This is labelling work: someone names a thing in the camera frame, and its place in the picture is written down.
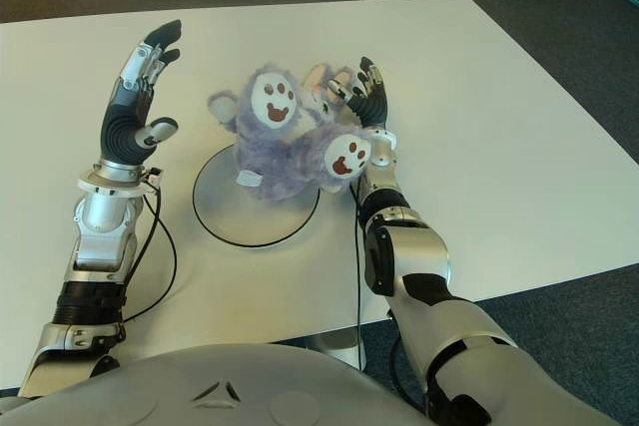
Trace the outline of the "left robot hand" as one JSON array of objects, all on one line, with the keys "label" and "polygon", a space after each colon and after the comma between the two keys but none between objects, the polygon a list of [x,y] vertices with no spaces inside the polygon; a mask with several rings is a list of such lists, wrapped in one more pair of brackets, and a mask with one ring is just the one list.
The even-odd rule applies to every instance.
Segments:
[{"label": "left robot hand", "polygon": [[107,162],[137,167],[156,150],[157,144],[178,131],[170,117],[148,120],[155,85],[166,67],[180,57],[170,45],[182,35],[179,19],[149,33],[131,52],[107,104],[101,127],[101,157]]}]

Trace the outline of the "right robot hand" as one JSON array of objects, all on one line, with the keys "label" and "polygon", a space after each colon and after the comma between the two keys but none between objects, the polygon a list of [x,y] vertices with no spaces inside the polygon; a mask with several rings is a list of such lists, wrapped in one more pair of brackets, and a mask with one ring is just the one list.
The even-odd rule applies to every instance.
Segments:
[{"label": "right robot hand", "polygon": [[362,57],[357,78],[364,90],[348,89],[336,78],[329,79],[327,86],[331,92],[345,101],[359,118],[363,128],[385,128],[388,102],[385,85],[377,65],[368,57]]}]

